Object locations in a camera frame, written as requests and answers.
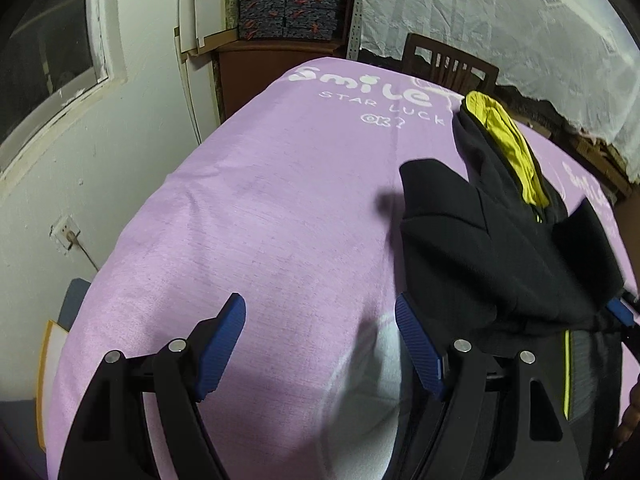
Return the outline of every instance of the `white board with yellow edge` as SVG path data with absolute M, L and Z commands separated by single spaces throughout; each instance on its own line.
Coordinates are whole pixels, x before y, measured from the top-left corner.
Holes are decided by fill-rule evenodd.
M 44 435 L 49 415 L 53 379 L 58 370 L 58 361 L 65 345 L 68 332 L 55 321 L 47 321 L 40 350 L 40 367 L 38 369 L 38 391 L 36 392 L 36 424 L 38 426 L 38 443 L 44 450 Z

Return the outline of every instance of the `window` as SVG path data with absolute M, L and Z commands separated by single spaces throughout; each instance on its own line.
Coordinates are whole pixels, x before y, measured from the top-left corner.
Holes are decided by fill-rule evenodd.
M 4 28 L 14 23 L 0 43 L 0 173 L 47 121 L 97 83 L 86 16 L 86 0 L 16 0 L 2 18 Z

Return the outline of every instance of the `yellow stripe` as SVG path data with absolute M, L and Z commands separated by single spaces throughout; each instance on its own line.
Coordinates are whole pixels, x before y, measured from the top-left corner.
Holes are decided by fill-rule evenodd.
M 569 395 L 571 394 L 571 339 L 569 331 L 564 332 L 564 418 L 569 420 Z

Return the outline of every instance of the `purple bedsheet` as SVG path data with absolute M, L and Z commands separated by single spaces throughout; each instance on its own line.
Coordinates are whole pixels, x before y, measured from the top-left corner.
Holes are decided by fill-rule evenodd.
M 398 167 L 433 157 L 466 177 L 451 129 L 459 105 L 439 86 L 326 58 L 216 130 L 127 225 L 84 300 L 54 384 L 50 478 L 103 355 L 156 352 L 234 291 L 246 300 L 245 329 L 200 405 L 231 479 L 380 478 L 402 405 Z M 594 178 L 522 130 L 568 209 L 589 197 L 635 288 Z M 637 372 L 625 355 L 623 398 Z M 174 478 L 146 405 L 162 477 Z

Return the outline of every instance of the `white wall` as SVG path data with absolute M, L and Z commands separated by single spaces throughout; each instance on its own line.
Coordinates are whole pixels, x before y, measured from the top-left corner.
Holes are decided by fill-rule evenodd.
M 197 144 L 174 46 L 177 0 L 112 2 L 101 19 L 115 27 L 107 57 L 116 77 L 43 128 L 0 176 L 0 400 L 34 396 L 46 320 L 57 319 L 71 279 L 94 276 L 80 251 L 56 247 L 52 224 L 70 214 L 102 264 Z

